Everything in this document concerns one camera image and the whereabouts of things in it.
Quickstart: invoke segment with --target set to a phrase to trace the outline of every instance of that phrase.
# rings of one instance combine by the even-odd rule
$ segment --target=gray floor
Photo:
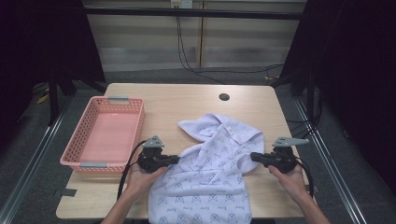
[[[262,68],[249,68],[250,71]],[[270,71],[269,76],[278,74]],[[268,83],[264,72],[238,74],[230,72],[204,73],[225,84],[265,85]],[[206,77],[200,77],[184,69],[157,71],[136,71],[107,73],[107,82],[144,82],[144,83],[205,83],[219,84]],[[78,92],[72,98],[63,97],[61,102],[70,100],[70,106],[64,114],[64,120],[58,132],[49,145],[43,161],[34,174],[33,181],[14,214],[12,223],[92,223],[94,220],[60,220],[56,217],[56,207],[60,198],[54,195],[58,189],[65,187],[71,170],[63,167],[59,159],[78,122],[79,116],[94,95],[100,92],[77,83]],[[276,94],[287,120],[302,120],[298,113],[295,99],[290,96],[289,86],[276,88]],[[8,151],[0,159],[0,206],[5,205],[10,193],[17,185],[19,177],[32,158],[42,136],[47,130],[49,121],[49,101],[37,105],[34,97],[29,108],[24,113]],[[289,122],[290,131],[295,137],[305,134],[305,126],[301,123]],[[323,114],[318,126],[326,146],[331,152],[342,177],[345,179],[352,195],[367,223],[394,223],[396,220],[396,199],[390,193],[376,172],[365,162],[359,149],[352,140],[345,138],[342,125],[324,104]],[[314,144],[297,147],[300,156],[307,161],[318,188],[316,198],[318,205],[332,223],[353,223],[340,193],[333,183],[322,158]],[[305,223],[302,218],[277,219],[276,223]]]

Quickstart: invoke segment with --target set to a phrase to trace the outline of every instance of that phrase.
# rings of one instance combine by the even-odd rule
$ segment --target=metal rail
[[[297,99],[295,100],[295,104],[297,105],[297,108],[303,120],[308,120],[306,108],[303,101],[301,99]],[[352,218],[353,223],[366,224],[367,222],[358,203],[356,202],[355,197],[349,190],[344,178],[341,176],[341,173],[338,170],[334,160],[332,159],[332,155],[330,154],[329,149],[327,149],[318,130],[314,129],[310,122],[306,122],[305,125],[308,130],[313,130],[311,133],[312,140],[318,149],[318,153],[322,158],[327,168],[327,171],[329,172],[332,182],[334,183],[335,187],[338,190],[338,193],[341,196],[341,200],[343,201],[346,210]]]
[[[67,111],[67,108],[69,107],[71,101],[72,97],[68,97],[66,99],[65,105],[61,110],[59,117],[46,130],[40,144],[35,150],[35,154],[33,155],[32,159],[30,159],[17,185],[15,186],[14,190],[12,190],[11,194],[6,200],[6,203],[0,210],[0,224],[9,224],[15,217],[15,214],[17,213],[17,210],[20,207],[22,200],[27,190],[29,189],[33,179],[35,178],[35,174],[37,173],[40,164],[43,161],[44,156],[46,155],[50,147],[50,143],[52,142],[53,137],[58,132],[58,129],[62,124],[64,114]]]
[[[206,18],[239,18],[300,21],[304,18],[317,18],[318,15],[306,15],[298,12],[237,11],[189,8],[142,8],[142,7],[35,7],[30,9],[43,13],[78,13],[92,15],[125,15],[125,16],[171,16],[171,17],[206,17]]]

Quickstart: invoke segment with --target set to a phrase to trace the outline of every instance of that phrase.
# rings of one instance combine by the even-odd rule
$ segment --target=basket handle
[[[128,96],[109,96],[108,100],[112,101],[128,101]]]
[[[107,163],[103,162],[82,162],[79,164],[80,167],[86,168],[107,168]]]

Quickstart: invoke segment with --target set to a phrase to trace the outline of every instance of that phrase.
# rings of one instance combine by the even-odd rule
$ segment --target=human arm
[[[162,167],[156,172],[148,174],[142,171],[138,164],[132,165],[126,189],[102,221],[102,224],[123,223],[134,201],[166,170],[167,167]]]
[[[285,191],[299,205],[308,224],[330,223],[314,199],[306,191],[301,166],[297,165],[294,170],[287,174],[282,174],[272,165],[268,166],[268,170],[279,180]]]

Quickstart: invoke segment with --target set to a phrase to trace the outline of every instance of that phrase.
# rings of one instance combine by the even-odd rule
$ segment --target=forearm
[[[139,193],[136,190],[126,189],[113,205],[106,218],[102,221],[102,224],[107,223],[123,223],[128,212],[136,199],[139,197]]]
[[[294,201],[300,206],[308,224],[330,224],[330,221],[308,193],[299,196]]]

